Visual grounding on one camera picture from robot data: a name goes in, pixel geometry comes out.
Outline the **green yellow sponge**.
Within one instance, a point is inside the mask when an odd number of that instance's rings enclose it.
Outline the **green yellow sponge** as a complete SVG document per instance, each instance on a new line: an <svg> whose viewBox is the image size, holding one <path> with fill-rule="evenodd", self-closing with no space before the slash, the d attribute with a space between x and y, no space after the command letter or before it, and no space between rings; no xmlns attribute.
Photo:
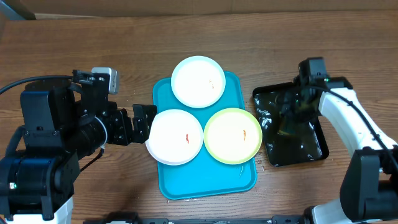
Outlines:
<svg viewBox="0 0 398 224"><path fill-rule="evenodd" d="M296 135L300 123L295 116L280 115L278 133L286 136Z"/></svg>

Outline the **white plate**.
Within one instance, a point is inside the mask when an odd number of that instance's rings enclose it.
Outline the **white plate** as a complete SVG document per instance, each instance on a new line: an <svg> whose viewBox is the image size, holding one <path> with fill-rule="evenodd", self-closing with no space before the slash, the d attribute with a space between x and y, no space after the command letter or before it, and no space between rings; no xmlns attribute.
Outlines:
<svg viewBox="0 0 398 224"><path fill-rule="evenodd" d="M179 166L197 156L203 141L203 128L196 117L184 110L172 109L155 116L146 148L158 162Z"/></svg>

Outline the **light blue rimmed plate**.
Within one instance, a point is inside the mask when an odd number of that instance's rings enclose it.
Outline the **light blue rimmed plate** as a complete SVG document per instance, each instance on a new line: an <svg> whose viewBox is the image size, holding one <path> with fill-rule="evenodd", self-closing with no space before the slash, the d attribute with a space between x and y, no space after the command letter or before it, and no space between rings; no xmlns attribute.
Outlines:
<svg viewBox="0 0 398 224"><path fill-rule="evenodd" d="M215 104L224 93L226 76L212 58L196 55L183 59L174 68L171 88L176 99L191 108Z"/></svg>

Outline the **green rimmed plate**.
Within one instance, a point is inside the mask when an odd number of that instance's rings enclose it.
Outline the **green rimmed plate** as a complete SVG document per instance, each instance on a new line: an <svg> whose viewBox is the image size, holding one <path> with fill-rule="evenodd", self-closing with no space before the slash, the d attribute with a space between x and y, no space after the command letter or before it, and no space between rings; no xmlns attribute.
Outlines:
<svg viewBox="0 0 398 224"><path fill-rule="evenodd" d="M236 165L252 159L260 149L262 131L256 118L239 108L215 113L206 123L204 143L208 153L224 164Z"/></svg>

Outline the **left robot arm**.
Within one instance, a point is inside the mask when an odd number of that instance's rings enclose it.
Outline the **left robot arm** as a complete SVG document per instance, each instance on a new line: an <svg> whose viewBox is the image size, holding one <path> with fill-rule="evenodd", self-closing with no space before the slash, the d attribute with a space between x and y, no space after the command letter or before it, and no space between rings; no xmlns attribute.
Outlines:
<svg viewBox="0 0 398 224"><path fill-rule="evenodd" d="M2 223L70 223L74 183L83 167L104 154L107 144L142 144L156 116L154 105L133 105L133 117L109 100L119 91L112 68L70 76L21 80L24 124L1 159Z"/></svg>

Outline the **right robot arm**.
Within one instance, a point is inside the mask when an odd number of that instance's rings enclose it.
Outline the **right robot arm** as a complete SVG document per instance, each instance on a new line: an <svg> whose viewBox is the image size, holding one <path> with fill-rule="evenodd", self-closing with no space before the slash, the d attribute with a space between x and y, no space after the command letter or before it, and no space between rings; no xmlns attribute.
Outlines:
<svg viewBox="0 0 398 224"><path fill-rule="evenodd" d="M397 219L397 142L370 118L346 78L296 78L276 102L282 134L293 134L295 124L323 116L351 156L338 199L306 209L302 223Z"/></svg>

